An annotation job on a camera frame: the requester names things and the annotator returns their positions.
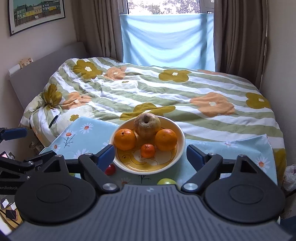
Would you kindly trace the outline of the small mandarin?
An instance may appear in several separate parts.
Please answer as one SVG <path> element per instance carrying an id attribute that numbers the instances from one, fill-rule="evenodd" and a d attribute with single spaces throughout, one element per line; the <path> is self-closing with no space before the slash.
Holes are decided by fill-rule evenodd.
<path id="1" fill-rule="evenodd" d="M 141 157 L 149 159 L 154 157 L 156 153 L 155 147 L 152 144 L 144 144 L 140 149 Z"/>

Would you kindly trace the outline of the green apple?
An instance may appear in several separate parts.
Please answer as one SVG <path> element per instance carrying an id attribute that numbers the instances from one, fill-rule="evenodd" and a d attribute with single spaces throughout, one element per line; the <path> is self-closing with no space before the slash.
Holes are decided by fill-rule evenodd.
<path id="1" fill-rule="evenodd" d="M 158 181 L 158 185 L 177 185 L 177 182 L 170 178 L 162 178 Z"/>

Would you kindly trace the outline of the red cherry tomato back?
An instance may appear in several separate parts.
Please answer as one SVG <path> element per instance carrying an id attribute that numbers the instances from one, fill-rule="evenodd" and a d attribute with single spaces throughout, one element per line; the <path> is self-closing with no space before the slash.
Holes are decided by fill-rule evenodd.
<path id="1" fill-rule="evenodd" d="M 115 174 L 115 172 L 116 172 L 116 167 L 114 164 L 110 164 L 105 170 L 105 174 L 107 176 L 112 176 Z"/>

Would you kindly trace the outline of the brown curtain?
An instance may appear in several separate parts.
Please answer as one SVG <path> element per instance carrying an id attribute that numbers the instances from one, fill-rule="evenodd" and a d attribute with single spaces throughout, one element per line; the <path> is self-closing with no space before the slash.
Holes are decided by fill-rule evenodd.
<path id="1" fill-rule="evenodd" d="M 215 70 L 261 85 L 267 43 L 267 2 L 214 3 Z"/>
<path id="2" fill-rule="evenodd" d="M 123 61 L 118 1 L 71 1 L 76 37 L 92 57 Z"/>

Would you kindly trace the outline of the floral striped duvet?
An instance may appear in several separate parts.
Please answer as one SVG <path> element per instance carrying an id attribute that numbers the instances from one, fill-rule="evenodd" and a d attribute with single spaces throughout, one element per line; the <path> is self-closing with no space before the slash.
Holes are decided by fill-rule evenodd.
<path id="1" fill-rule="evenodd" d="M 235 75 L 71 58 L 26 106 L 20 125 L 49 146 L 80 117 L 121 124 L 141 113 L 175 121 L 192 140 L 225 142 L 266 135 L 277 181 L 283 181 L 286 151 L 274 112 L 250 81 Z"/>

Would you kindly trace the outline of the cream yellow ceramic bowl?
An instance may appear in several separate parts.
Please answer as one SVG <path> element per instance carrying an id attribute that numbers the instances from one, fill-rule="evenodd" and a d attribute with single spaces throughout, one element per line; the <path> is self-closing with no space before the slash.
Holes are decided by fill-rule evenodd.
<path id="1" fill-rule="evenodd" d="M 156 174 L 173 166 L 185 149 L 185 135 L 168 118 L 142 113 L 119 126 L 111 136 L 114 164 L 132 174 Z"/>

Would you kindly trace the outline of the light blue window cloth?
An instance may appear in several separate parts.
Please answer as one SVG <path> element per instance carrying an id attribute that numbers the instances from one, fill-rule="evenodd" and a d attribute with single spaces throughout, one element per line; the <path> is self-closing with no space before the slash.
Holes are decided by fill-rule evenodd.
<path id="1" fill-rule="evenodd" d="M 122 15 L 123 61 L 215 70 L 212 14 Z"/>

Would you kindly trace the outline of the left brown curtain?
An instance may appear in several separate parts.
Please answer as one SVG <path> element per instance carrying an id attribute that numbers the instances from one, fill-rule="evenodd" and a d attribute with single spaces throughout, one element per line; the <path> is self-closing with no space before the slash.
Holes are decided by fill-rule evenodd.
<path id="1" fill-rule="evenodd" d="M 118 1 L 71 1 L 76 37 L 92 57 L 123 61 Z"/>

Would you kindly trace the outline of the orange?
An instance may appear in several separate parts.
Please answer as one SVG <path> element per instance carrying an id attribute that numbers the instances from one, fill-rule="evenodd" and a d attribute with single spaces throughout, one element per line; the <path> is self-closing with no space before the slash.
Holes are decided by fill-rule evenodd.
<path id="1" fill-rule="evenodd" d="M 176 133 L 168 128 L 158 131 L 155 135 L 154 143 L 161 151 L 170 151 L 175 148 L 178 141 Z"/>
<path id="2" fill-rule="evenodd" d="M 115 133 L 113 138 L 114 145 L 122 150 L 128 151 L 135 147 L 137 138 L 134 132 L 128 128 L 122 128 Z"/>

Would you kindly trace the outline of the right brown curtain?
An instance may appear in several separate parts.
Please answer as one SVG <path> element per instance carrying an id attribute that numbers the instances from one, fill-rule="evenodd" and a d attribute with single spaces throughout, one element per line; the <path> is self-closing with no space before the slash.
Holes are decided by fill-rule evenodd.
<path id="1" fill-rule="evenodd" d="M 267 43 L 267 2 L 214 3 L 215 70 L 261 85 Z"/>

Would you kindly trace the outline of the framed houses picture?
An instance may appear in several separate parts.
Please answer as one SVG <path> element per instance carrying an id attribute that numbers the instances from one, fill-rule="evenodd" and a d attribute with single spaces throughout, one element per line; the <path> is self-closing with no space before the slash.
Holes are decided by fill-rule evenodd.
<path id="1" fill-rule="evenodd" d="M 63 0 L 7 1 L 10 35 L 65 18 Z"/>

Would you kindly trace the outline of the grey headboard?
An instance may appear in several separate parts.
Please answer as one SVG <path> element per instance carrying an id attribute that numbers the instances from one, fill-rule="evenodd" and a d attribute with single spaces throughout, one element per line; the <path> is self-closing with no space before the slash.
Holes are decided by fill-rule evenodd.
<path id="1" fill-rule="evenodd" d="M 70 44 L 25 66 L 10 76 L 11 85 L 23 109 L 45 87 L 49 78 L 66 60 L 88 58 L 82 42 Z"/>

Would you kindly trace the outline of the white plastic bag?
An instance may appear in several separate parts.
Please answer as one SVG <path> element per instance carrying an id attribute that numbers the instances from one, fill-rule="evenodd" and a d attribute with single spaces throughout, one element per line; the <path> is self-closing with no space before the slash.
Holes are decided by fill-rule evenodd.
<path id="1" fill-rule="evenodd" d="M 296 189 L 296 164 L 287 166 L 282 185 L 287 192 L 292 192 Z"/>

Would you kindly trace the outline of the large wrinkled yellow apple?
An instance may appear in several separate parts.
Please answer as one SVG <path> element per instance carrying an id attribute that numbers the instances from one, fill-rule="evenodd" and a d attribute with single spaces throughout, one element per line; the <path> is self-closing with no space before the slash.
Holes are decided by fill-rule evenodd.
<path id="1" fill-rule="evenodd" d="M 161 130 L 161 121 L 152 113 L 142 113 L 136 117 L 133 126 L 141 138 L 151 138 Z"/>

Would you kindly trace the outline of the window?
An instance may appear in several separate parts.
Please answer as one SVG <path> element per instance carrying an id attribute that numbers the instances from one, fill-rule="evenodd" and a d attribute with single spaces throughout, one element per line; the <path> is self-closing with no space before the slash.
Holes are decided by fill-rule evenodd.
<path id="1" fill-rule="evenodd" d="M 121 15 L 213 14 L 214 0 L 118 0 Z"/>

